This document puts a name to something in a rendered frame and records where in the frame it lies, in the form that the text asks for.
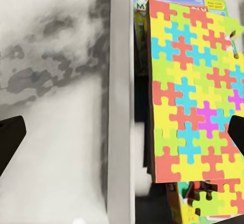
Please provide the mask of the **jigsaw puzzle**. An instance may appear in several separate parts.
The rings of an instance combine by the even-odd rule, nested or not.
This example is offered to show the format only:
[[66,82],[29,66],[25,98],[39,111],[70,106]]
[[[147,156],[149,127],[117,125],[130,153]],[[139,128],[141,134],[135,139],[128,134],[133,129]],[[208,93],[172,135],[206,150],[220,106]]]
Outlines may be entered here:
[[211,190],[195,190],[187,204],[198,216],[243,215],[244,178],[205,180]]
[[234,18],[148,0],[151,181],[244,178],[244,156],[227,133],[244,117],[244,33]]

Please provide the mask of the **toy box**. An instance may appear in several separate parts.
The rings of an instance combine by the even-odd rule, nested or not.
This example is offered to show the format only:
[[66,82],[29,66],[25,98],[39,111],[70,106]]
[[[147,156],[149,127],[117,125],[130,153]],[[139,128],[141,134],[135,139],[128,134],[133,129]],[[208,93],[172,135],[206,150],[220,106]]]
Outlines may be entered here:
[[[226,1],[244,26],[244,0]],[[244,52],[244,33],[234,40]],[[166,181],[147,174],[148,76],[134,76],[134,0],[111,0],[107,218],[109,224],[171,224]],[[244,224],[244,214],[216,224]]]

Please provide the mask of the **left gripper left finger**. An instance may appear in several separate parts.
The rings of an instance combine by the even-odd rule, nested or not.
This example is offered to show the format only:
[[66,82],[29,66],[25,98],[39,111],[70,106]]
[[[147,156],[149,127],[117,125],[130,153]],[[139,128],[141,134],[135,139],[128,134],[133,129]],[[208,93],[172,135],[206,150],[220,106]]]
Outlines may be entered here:
[[0,121],[0,176],[26,135],[23,116]]

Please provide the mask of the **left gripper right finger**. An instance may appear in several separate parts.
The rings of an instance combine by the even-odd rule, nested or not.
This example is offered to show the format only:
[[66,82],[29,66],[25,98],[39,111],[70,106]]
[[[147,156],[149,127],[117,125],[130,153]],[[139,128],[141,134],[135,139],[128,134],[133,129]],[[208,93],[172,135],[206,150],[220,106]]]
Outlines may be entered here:
[[244,156],[244,117],[232,115],[227,133]]

